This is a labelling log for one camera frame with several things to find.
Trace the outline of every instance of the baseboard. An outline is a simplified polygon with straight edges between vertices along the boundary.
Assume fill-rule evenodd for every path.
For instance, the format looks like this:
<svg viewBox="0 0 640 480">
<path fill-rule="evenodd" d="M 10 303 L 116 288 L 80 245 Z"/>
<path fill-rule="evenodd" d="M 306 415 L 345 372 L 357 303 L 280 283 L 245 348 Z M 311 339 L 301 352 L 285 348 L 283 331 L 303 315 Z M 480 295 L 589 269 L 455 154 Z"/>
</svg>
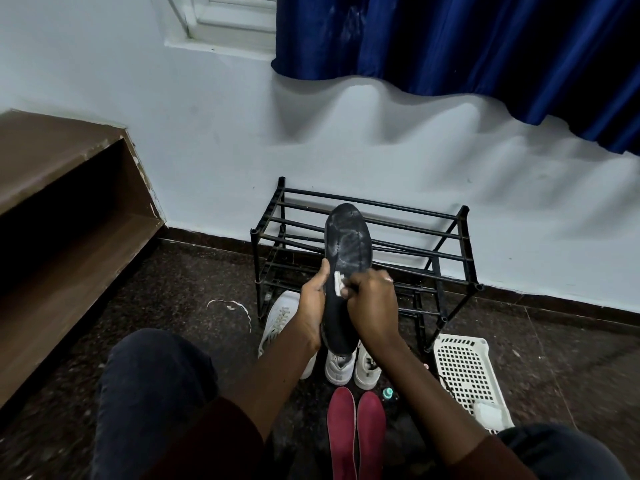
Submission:
<svg viewBox="0 0 640 480">
<path fill-rule="evenodd" d="M 229 237 L 218 237 L 215 235 L 193 232 L 185 229 L 163 227 L 157 234 L 160 239 L 170 241 L 196 244 L 207 248 L 233 251 L 241 254 L 252 254 L 251 243 L 232 239 Z M 267 256 L 270 246 L 260 245 L 259 254 Z M 464 290 L 455 284 L 445 286 L 445 290 L 451 293 L 464 293 Z M 555 296 L 533 295 L 518 293 L 512 290 L 485 286 L 484 291 L 476 295 L 478 298 L 501 301 L 511 305 L 526 306 L 537 310 L 546 310 L 556 314 L 577 315 L 588 319 L 599 321 L 615 322 L 625 325 L 640 326 L 640 314 L 628 310 L 619 310 L 606 306 L 592 305 L 581 301 L 574 301 Z"/>
</svg>

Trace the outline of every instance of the person's right hand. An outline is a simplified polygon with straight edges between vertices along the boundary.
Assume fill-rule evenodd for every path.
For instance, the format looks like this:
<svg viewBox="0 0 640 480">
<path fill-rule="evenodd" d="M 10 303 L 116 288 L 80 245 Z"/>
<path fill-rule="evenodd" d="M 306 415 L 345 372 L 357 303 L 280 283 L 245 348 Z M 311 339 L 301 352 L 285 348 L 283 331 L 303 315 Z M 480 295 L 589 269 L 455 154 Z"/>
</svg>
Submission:
<svg viewBox="0 0 640 480">
<path fill-rule="evenodd" d="M 399 337 L 394 282 L 388 272 L 369 268 L 353 273 L 344 284 L 341 293 L 348 299 L 351 322 L 368 352 L 375 356 L 377 348 Z"/>
</svg>

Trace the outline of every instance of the white wall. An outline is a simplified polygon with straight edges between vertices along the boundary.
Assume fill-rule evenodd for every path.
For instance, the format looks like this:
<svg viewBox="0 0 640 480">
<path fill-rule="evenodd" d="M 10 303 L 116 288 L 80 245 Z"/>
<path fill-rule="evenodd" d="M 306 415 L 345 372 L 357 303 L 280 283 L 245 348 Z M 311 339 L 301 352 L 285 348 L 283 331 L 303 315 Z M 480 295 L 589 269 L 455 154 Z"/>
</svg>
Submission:
<svg viewBox="0 0 640 480">
<path fill-rule="evenodd" d="M 476 96 L 163 45 L 150 0 L 0 1 L 0 107 L 126 125 L 169 225 L 248 240 L 277 177 L 471 208 L 482 282 L 640 312 L 640 159 Z"/>
</svg>

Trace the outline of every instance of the shoe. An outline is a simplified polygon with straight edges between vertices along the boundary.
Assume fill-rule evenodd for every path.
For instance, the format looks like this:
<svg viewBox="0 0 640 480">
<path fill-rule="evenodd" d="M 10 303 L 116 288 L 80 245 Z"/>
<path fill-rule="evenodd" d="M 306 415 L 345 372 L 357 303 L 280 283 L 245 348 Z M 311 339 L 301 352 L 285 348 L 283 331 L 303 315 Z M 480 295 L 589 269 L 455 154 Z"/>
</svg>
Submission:
<svg viewBox="0 0 640 480">
<path fill-rule="evenodd" d="M 356 403 L 351 391 L 338 387 L 333 391 L 326 413 L 331 464 L 335 480 L 356 480 L 353 449 L 356 439 Z"/>
<path fill-rule="evenodd" d="M 351 355 L 342 357 L 327 351 L 324 363 L 324 375 L 326 379 L 336 386 L 344 386 L 351 380 L 353 366 L 356 363 L 356 351 Z"/>
<path fill-rule="evenodd" d="M 299 303 L 300 293 L 296 293 L 295 291 L 284 291 L 278 297 L 271 307 L 267 316 L 267 323 L 264 325 L 264 333 L 258 346 L 258 358 L 264 354 L 264 348 L 276 339 L 287 323 L 289 323 L 289 320 L 293 318 L 293 315 L 296 314 Z M 311 375 L 311 372 L 314 370 L 314 365 L 316 364 L 316 355 L 317 354 L 314 354 L 314 356 L 311 357 L 300 379 L 307 379 Z"/>
<path fill-rule="evenodd" d="M 380 480 L 384 460 L 387 416 L 380 398 L 365 392 L 358 403 L 358 446 L 360 447 L 360 471 L 358 478 Z"/>
<path fill-rule="evenodd" d="M 324 224 L 324 256 L 331 271 L 324 285 L 324 316 L 320 327 L 324 344 L 336 355 L 351 355 L 358 345 L 358 332 L 340 296 L 340 281 L 371 267 L 371 236 L 362 214 L 350 203 L 331 211 Z"/>
<path fill-rule="evenodd" d="M 373 389 L 380 379 L 380 370 L 378 364 L 373 357 L 367 352 L 362 343 L 358 344 L 358 359 L 356 361 L 355 373 L 353 381 L 360 389 L 366 391 Z"/>
</svg>

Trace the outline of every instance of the person's left hand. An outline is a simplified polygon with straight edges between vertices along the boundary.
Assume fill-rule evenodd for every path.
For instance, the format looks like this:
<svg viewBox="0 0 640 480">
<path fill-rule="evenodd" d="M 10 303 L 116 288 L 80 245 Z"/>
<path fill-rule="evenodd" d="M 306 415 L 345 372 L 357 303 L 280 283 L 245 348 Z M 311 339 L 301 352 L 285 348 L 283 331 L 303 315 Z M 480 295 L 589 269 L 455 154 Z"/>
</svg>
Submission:
<svg viewBox="0 0 640 480">
<path fill-rule="evenodd" d="M 322 259 L 322 267 L 317 274 L 302 286 L 300 304 L 295 322 L 313 340 L 316 350 L 320 348 L 320 323 L 324 314 L 324 284 L 329 277 L 329 261 Z"/>
</svg>

